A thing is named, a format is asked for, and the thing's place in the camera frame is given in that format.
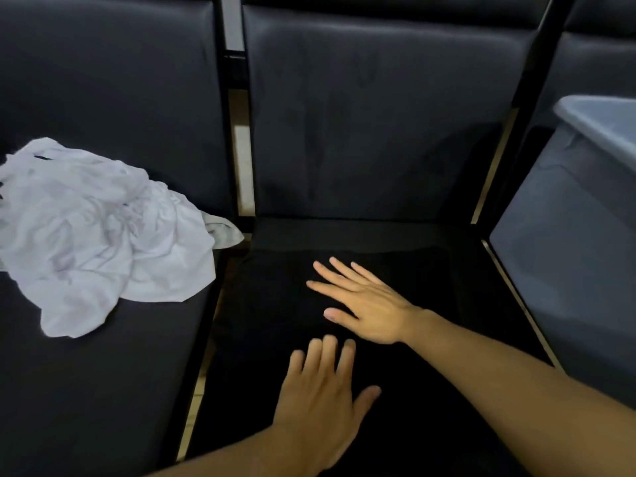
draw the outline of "container lid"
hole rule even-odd
[[[568,95],[555,113],[636,173],[636,99]]]

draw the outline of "folded black fabric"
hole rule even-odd
[[[329,476],[510,475],[514,459],[470,403],[403,344],[372,344],[322,316],[346,309],[305,285],[321,280],[312,262],[355,261],[413,304],[461,324],[449,258],[427,248],[385,254],[252,251],[242,262],[213,324],[216,353],[189,456],[240,441],[272,423],[290,354],[325,334],[357,343],[356,396],[368,385],[382,395]]]

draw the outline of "finger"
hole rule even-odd
[[[336,268],[340,273],[342,273],[342,275],[346,276],[350,280],[355,281],[356,283],[359,283],[359,284],[369,284],[368,279],[356,273],[354,270],[349,268],[346,264],[338,261],[338,259],[336,259],[335,257],[333,256],[330,257],[329,262],[334,268]]]
[[[374,275],[372,272],[370,272],[369,270],[365,270],[362,266],[360,266],[358,263],[351,263],[351,267],[354,268],[354,270],[361,274],[362,276],[364,276],[365,278],[367,278],[368,280],[370,280],[373,283],[377,283],[377,284],[384,284],[384,282],[378,278],[376,275]]]
[[[364,416],[369,413],[373,403],[378,399],[382,390],[380,387],[366,387],[360,392],[358,398],[354,401],[354,424],[355,430],[360,428]]]
[[[322,356],[322,340],[314,338],[309,342],[307,348],[307,357],[305,358],[305,366],[303,367],[303,375],[313,375],[318,371]]]
[[[327,318],[327,320],[337,323],[340,326],[344,326],[346,329],[353,331],[356,335],[358,335],[361,325],[358,318],[355,318],[342,310],[338,310],[337,308],[327,308],[323,315]]]
[[[303,363],[305,362],[305,353],[302,350],[294,350],[290,356],[290,367],[287,369],[288,378],[296,377],[303,371]]]
[[[336,362],[336,350],[338,340],[333,335],[325,335],[322,338],[322,356],[320,360],[319,372],[324,375],[333,375]]]
[[[334,286],[333,284],[320,283],[318,281],[307,281],[307,287],[325,296],[332,297],[336,301],[344,304],[346,304],[345,300],[348,300],[348,297],[351,295],[351,293],[346,289],[338,288],[338,286]]]
[[[339,286],[340,288],[348,291],[357,291],[359,289],[359,285],[357,283],[339,275],[338,273],[334,273],[318,261],[314,261],[314,270],[316,270],[320,276],[328,280],[330,283]]]
[[[336,375],[340,380],[348,386],[351,386],[351,377],[354,372],[354,360],[355,360],[355,342],[354,340],[347,340],[342,345],[342,351],[340,352],[340,360],[338,361],[338,368],[336,369]]]

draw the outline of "towel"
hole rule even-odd
[[[0,260],[49,337],[91,332],[120,297],[186,300],[215,279],[212,249],[242,240],[145,170],[50,138],[8,155],[0,181]]]

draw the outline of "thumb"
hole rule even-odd
[[[353,331],[356,334],[360,328],[360,320],[351,316],[349,313],[345,313],[342,310],[338,310],[336,308],[327,308],[324,311],[323,315],[325,318],[327,318],[327,320],[337,323],[340,326],[344,326],[345,328]]]
[[[375,402],[382,390],[380,387],[372,386],[366,387],[364,390],[360,392],[358,398],[355,399],[354,402],[354,422],[355,428],[358,429],[362,424],[362,420],[364,416],[369,412],[371,407],[373,406],[373,402]]]

